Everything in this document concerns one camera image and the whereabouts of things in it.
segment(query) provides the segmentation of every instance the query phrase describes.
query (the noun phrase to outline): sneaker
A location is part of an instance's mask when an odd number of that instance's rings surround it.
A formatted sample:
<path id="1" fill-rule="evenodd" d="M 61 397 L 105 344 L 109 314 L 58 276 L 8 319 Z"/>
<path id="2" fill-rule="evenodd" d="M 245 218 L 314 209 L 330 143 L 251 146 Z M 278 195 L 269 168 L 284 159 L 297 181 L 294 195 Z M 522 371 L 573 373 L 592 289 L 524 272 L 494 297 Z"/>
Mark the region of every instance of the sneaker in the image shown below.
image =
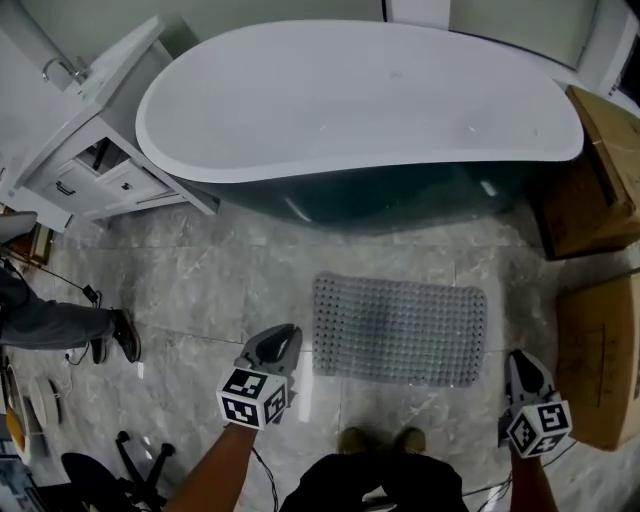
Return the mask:
<path id="1" fill-rule="evenodd" d="M 427 437 L 418 428 L 404 429 L 393 441 L 393 450 L 401 453 L 424 455 L 427 451 Z"/>
<path id="2" fill-rule="evenodd" d="M 357 427 L 349 427 L 338 436 L 337 452 L 342 455 L 376 450 L 382 445 L 374 436 Z"/>
<path id="3" fill-rule="evenodd" d="M 107 343 L 102 338 L 91 340 L 91 355 L 95 364 L 102 364 L 107 359 Z"/>
<path id="4" fill-rule="evenodd" d="M 140 352 L 142 350 L 136 328 L 126 310 L 114 309 L 112 313 L 115 322 L 113 337 L 120 344 L 129 362 L 135 363 L 140 359 Z"/>

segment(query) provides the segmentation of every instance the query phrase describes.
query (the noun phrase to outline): person's leg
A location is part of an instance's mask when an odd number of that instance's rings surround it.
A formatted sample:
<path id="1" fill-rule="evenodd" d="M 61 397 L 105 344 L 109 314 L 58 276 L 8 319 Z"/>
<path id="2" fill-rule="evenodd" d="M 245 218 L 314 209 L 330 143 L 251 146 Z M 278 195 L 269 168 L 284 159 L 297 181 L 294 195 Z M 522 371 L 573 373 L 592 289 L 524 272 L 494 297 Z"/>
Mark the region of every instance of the person's leg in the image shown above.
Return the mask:
<path id="1" fill-rule="evenodd" d="M 338 454 L 316 462 L 300 479 L 280 512 L 356 512 L 362 497 L 380 485 L 382 456 L 371 438 L 354 428 L 342 432 Z"/>
<path id="2" fill-rule="evenodd" d="M 140 339 L 125 310 L 44 301 L 22 280 L 1 267 L 0 297 L 6 307 L 0 327 L 3 344 L 36 350 L 66 350 L 92 341 L 102 362 L 104 342 L 114 337 L 130 362 L 140 359 Z"/>
<path id="3" fill-rule="evenodd" d="M 31 293 L 28 302 L 4 319 L 2 342 L 20 348 L 65 350 L 89 340 L 108 339 L 115 329 L 111 311 L 44 301 Z"/>
<path id="4" fill-rule="evenodd" d="M 382 488 L 397 505 L 396 511 L 468 512 L 462 501 L 462 479 L 449 464 L 421 455 L 425 445 L 424 433 L 409 429 L 389 453 Z"/>

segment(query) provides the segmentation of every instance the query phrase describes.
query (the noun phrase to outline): forearm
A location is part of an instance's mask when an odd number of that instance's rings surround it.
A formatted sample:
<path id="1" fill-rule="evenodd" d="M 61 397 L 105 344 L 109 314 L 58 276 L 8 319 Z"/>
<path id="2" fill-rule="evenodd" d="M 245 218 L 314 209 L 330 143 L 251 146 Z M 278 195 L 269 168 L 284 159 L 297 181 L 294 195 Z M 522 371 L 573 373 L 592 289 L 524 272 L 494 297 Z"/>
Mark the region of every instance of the forearm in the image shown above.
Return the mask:
<path id="1" fill-rule="evenodd" d="M 165 512 L 233 512 L 257 430 L 229 425 L 191 471 Z"/>
<path id="2" fill-rule="evenodd" d="M 540 458 L 521 459 L 512 452 L 511 464 L 511 512 L 558 512 Z"/>

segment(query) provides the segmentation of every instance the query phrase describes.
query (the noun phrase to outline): bathtub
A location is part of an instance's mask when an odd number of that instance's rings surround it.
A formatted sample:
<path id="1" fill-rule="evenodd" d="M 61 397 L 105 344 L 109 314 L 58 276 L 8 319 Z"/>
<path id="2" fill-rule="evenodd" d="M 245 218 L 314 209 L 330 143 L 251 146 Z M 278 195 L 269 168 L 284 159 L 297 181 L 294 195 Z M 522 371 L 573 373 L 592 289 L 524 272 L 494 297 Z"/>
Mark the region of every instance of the bathtub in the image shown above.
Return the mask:
<path id="1" fill-rule="evenodd" d="M 196 46 L 149 87 L 136 134 L 192 187 L 363 232 L 499 212 L 583 143 L 564 92 L 500 45 L 335 20 L 255 25 Z"/>

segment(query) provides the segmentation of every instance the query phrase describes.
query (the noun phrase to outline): gray bath mat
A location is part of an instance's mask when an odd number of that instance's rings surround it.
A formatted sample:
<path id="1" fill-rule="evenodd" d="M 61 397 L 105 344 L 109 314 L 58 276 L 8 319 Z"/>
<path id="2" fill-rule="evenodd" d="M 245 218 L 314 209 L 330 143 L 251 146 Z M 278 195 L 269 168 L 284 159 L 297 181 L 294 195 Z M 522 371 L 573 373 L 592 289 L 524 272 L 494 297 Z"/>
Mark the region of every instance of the gray bath mat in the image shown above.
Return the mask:
<path id="1" fill-rule="evenodd" d="M 317 375 L 461 387 L 478 376 L 487 323 L 478 288 L 322 273 L 313 302 Z"/>

